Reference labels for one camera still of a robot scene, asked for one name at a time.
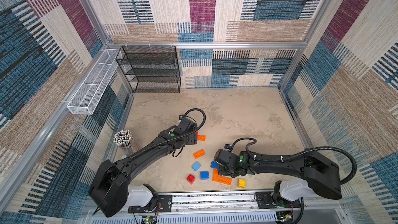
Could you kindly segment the light blue lego brick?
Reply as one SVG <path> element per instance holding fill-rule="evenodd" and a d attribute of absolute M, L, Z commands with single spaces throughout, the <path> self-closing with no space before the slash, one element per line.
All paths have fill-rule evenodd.
<path fill-rule="evenodd" d="M 197 171 L 200 167 L 201 167 L 201 164 L 200 164 L 199 162 L 195 162 L 195 163 L 192 165 L 193 171 Z"/>

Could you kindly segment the blue lego brick centre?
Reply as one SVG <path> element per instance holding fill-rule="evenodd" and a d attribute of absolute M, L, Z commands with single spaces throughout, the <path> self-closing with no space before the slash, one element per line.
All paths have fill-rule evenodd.
<path fill-rule="evenodd" d="M 211 167 L 212 169 L 218 169 L 218 168 L 219 168 L 219 165 L 218 165 L 217 162 L 212 161 L 211 164 L 210 164 L 210 167 Z"/>

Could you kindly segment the yellow lego brick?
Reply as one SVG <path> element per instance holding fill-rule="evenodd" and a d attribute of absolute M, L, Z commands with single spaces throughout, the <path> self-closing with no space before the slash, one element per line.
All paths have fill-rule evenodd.
<path fill-rule="evenodd" d="M 245 189 L 246 188 L 246 181 L 244 179 L 238 180 L 238 188 Z"/>

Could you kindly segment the blue lego brick lower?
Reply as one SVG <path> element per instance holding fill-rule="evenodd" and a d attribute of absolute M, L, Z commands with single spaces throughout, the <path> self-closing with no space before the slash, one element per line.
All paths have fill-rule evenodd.
<path fill-rule="evenodd" d="M 209 179 L 209 172 L 208 171 L 200 172 L 200 179 L 201 180 L 208 180 Z"/>

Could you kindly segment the cup of pens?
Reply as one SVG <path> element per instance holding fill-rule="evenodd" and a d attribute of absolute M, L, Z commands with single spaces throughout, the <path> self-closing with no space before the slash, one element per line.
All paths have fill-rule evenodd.
<path fill-rule="evenodd" d="M 114 135 L 114 143 L 119 147 L 127 148 L 132 142 L 133 136 L 129 130 L 121 130 Z"/>

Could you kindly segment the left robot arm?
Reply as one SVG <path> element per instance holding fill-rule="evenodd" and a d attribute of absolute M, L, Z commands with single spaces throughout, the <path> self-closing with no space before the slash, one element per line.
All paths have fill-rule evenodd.
<path fill-rule="evenodd" d="M 112 217 L 125 207 L 139 207 L 145 212 L 159 209 L 159 194 L 149 184 L 130 186 L 131 181 L 155 161 L 197 143 L 197 132 L 204 125 L 182 115 L 177 126 L 161 131 L 147 146 L 116 162 L 102 162 L 89 188 L 89 196 L 105 217 Z"/>

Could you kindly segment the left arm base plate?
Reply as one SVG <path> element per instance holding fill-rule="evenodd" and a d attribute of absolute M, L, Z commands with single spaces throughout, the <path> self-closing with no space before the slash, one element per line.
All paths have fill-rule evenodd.
<path fill-rule="evenodd" d="M 154 196 L 149 203 L 144 206 L 130 206 L 128 208 L 129 214 L 155 214 L 157 211 L 161 213 L 169 213 L 172 210 L 173 196 L 159 195 Z"/>

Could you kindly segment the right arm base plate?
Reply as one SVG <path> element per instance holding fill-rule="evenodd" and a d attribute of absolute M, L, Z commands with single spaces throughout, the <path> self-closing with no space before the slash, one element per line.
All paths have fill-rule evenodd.
<path fill-rule="evenodd" d="M 260 191 L 254 195 L 254 200 L 258 204 L 259 209 L 274 209 L 274 208 L 300 208 L 300 200 L 290 202 L 271 191 Z"/>

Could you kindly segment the orange lego brick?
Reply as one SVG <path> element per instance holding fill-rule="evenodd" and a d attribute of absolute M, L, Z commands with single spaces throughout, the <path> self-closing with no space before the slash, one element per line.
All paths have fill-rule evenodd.
<path fill-rule="evenodd" d="M 201 149 L 199 151 L 196 151 L 193 153 L 193 156 L 195 159 L 198 159 L 199 157 L 202 157 L 206 154 L 206 152 L 204 151 L 204 149 Z"/>
<path fill-rule="evenodd" d="M 218 174 L 218 169 L 213 169 L 213 173 L 212 173 L 212 181 L 219 182 L 219 174 Z"/>
<path fill-rule="evenodd" d="M 205 135 L 197 135 L 198 141 L 206 141 L 206 136 Z"/>
<path fill-rule="evenodd" d="M 225 176 L 219 176 L 218 182 L 229 186 L 232 185 L 232 179 Z"/>

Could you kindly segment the circuit board with leds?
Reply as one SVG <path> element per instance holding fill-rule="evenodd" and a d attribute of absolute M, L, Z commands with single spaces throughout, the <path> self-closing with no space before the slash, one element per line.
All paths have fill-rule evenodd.
<path fill-rule="evenodd" d="M 294 217 L 291 212 L 276 212 L 276 224 L 292 224 Z"/>

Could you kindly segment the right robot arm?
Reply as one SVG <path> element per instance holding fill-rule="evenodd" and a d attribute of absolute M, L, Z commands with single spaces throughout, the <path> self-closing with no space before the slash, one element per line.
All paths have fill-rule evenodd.
<path fill-rule="evenodd" d="M 300 178 L 320 197 L 332 200 L 342 198 L 339 166 L 317 151 L 305 150 L 305 154 L 293 156 L 264 155 L 242 151 L 236 155 L 219 149 L 214 162 L 218 173 L 232 178 L 256 174 L 280 174 Z"/>

